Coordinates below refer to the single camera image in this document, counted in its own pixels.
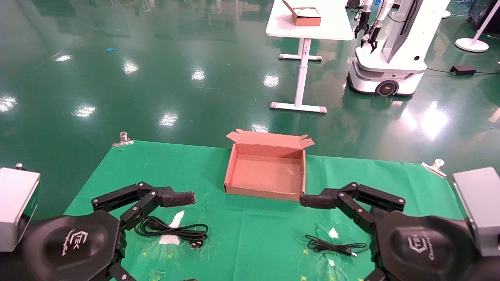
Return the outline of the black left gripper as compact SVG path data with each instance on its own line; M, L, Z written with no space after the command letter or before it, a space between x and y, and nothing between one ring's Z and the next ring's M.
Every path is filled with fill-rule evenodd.
M12 252L2 252L2 281L136 281L120 221L99 210L31 222Z

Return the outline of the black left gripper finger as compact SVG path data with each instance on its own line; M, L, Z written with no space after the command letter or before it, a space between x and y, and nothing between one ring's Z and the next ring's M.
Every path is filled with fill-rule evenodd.
M145 182L135 183L92 199L94 211L110 212L132 204L120 216L120 225L127 231L136 227L157 207L189 206L194 203L194 192L175 192L170 186L154 187Z

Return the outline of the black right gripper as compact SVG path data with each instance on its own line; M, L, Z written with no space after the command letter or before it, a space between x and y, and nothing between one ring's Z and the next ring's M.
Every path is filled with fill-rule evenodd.
M498 256L483 256L469 224L389 212L375 226L375 264L365 281L498 281Z

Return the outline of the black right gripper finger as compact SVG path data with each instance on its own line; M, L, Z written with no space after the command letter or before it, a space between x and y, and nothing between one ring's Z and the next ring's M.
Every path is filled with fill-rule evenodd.
M405 207L403 198L358 183L349 183L340 189L323 189L320 194L300 196L302 206L315 209L338 208L365 233L372 234L375 232L376 219L359 203L386 212L402 212Z

